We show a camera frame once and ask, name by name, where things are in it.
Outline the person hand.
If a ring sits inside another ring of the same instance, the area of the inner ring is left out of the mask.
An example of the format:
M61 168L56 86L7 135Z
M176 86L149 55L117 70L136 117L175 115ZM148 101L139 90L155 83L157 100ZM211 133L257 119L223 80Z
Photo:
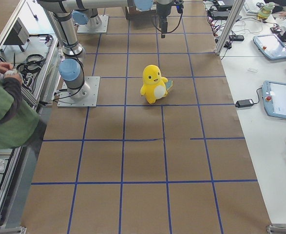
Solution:
M9 70L13 70L12 64L7 62L0 62L0 73L5 74Z

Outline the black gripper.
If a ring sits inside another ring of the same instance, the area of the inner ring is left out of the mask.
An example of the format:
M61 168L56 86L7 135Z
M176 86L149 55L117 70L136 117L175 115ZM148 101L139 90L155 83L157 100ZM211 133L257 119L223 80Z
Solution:
M161 29L161 38L164 39L168 32L167 16L171 14L171 8L176 7L179 14L183 13L183 0L156 0L156 12L159 16L159 26Z

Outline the second robot base blue cap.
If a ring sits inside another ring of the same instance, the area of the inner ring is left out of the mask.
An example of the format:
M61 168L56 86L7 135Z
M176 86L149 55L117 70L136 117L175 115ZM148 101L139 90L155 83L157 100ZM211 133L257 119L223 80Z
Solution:
M86 10L74 10L72 18L78 34L106 34L109 16L100 15L96 8Z

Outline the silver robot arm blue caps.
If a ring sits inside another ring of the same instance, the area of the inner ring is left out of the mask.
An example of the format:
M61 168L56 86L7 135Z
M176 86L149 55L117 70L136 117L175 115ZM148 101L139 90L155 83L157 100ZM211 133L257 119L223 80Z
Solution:
M65 57L58 69L66 91L57 99L57 105L63 108L96 107L100 82L98 76L84 74L85 50L78 42L73 16L84 20L78 21L80 25L93 22L93 28L99 28L104 21L97 14L98 8L134 7L147 11L155 5L161 36L164 37L168 33L167 17L171 8L175 6L178 13L183 13L181 0L40 0L38 3L56 33Z

